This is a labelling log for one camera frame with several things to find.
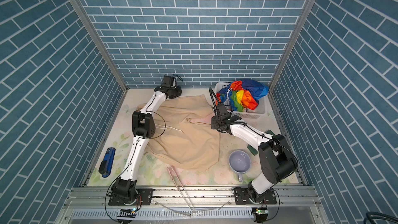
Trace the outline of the beige shorts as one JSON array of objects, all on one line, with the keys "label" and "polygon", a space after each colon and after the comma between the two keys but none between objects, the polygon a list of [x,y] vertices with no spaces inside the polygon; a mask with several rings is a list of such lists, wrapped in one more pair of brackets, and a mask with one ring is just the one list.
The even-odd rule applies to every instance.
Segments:
[{"label": "beige shorts", "polygon": [[171,166],[206,171],[219,161],[220,134],[211,128],[205,95],[166,100],[154,114],[155,139],[146,151]]}]

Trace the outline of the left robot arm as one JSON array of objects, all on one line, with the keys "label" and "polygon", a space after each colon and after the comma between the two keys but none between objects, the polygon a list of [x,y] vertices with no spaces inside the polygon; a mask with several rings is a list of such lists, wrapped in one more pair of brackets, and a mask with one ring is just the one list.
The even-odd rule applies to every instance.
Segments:
[{"label": "left robot arm", "polygon": [[136,183],[141,159],[145,148],[151,139],[156,139],[156,127],[154,115],[159,115],[157,110],[167,99],[175,99],[182,95],[181,86],[177,81],[183,79],[175,74],[166,74],[160,86],[154,89],[154,93],[148,103],[139,111],[132,114],[133,145],[127,158],[122,173],[113,183],[112,196],[128,198],[130,202],[136,198]]}]

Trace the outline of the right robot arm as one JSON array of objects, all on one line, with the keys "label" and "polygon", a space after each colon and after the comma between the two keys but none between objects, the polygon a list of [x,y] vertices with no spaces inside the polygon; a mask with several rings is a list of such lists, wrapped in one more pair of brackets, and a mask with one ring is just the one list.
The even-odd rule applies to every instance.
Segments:
[{"label": "right robot arm", "polygon": [[211,128],[246,142],[258,153],[261,173],[248,185],[251,198],[260,197],[274,185],[293,174],[298,159],[284,136],[270,135],[251,127],[238,116],[232,116],[224,104],[215,103]]}]

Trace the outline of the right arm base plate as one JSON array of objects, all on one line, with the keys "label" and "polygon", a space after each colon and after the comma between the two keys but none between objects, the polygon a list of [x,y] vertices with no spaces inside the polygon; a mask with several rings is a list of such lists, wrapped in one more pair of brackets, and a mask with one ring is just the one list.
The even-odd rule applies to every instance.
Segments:
[{"label": "right arm base plate", "polygon": [[277,204],[277,199],[272,191],[268,189],[262,194],[258,194],[251,187],[235,187],[232,189],[236,205],[249,205],[249,204]]}]

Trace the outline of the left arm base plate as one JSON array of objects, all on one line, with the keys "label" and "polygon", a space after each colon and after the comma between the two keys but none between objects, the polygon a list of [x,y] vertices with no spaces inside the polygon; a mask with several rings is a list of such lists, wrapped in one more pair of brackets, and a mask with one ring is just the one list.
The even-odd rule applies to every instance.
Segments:
[{"label": "left arm base plate", "polygon": [[150,205],[154,190],[151,188],[134,189],[127,196],[118,195],[114,192],[108,192],[108,205],[110,206],[146,206]]}]

